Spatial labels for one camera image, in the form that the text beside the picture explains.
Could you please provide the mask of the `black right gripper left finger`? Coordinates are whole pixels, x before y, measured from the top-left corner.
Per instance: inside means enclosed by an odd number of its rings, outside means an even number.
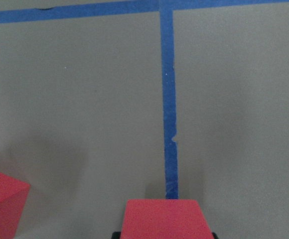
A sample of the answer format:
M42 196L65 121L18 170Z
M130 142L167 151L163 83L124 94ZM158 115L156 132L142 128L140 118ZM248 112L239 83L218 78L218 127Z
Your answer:
M120 239L121 237L121 232L113 232L111 239Z

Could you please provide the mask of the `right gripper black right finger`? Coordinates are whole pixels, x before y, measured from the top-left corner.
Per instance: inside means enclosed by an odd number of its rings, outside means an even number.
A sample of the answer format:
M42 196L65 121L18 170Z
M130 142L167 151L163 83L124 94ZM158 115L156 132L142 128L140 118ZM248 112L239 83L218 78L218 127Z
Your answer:
M213 238L214 238L214 239L219 239L218 236L217 236L217 234L216 234L215 232L212 232L212 235L213 235Z

